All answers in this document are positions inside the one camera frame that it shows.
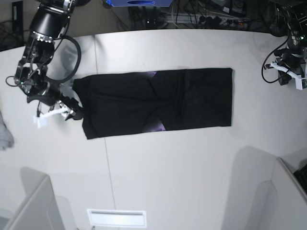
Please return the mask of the black T-shirt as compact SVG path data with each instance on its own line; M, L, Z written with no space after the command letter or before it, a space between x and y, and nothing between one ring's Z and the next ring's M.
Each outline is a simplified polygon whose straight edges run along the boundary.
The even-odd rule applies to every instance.
M231 68L91 75L72 88L88 139L232 124Z

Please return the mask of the grey cloth at left edge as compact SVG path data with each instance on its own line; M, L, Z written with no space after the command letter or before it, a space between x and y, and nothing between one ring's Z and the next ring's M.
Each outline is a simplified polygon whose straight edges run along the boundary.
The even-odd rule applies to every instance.
M14 146L14 138L6 127L2 115L0 115L0 150L6 150Z

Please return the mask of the black keyboard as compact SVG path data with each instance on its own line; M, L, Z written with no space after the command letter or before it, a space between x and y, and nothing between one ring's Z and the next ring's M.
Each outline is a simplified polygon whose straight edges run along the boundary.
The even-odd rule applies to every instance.
M303 188L307 192L307 165L294 172L294 176Z

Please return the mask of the white partition panel left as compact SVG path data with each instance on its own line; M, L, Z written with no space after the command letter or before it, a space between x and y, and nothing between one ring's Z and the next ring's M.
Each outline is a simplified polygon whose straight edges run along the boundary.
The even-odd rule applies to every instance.
M50 177L43 176L16 212L0 211L2 230L64 230Z

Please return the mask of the white partition panel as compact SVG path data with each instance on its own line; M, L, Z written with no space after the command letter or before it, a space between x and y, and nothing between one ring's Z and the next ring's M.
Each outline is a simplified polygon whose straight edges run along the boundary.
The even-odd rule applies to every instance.
M16 212L0 211L2 230L64 230L50 177L43 176Z
M274 165L272 183L277 192L277 200L268 229L305 230L307 195L281 158Z

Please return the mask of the blue box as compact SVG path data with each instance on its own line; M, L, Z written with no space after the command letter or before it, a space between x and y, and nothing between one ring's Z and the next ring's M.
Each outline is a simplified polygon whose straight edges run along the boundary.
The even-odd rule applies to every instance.
M113 7L169 7L173 0L107 0L106 2Z

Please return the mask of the white partition panel right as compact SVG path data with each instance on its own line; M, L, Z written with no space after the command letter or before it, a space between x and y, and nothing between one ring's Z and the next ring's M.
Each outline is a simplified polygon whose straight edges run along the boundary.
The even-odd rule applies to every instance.
M277 200L268 229L305 230L307 195L281 158L274 165L272 183L277 192Z

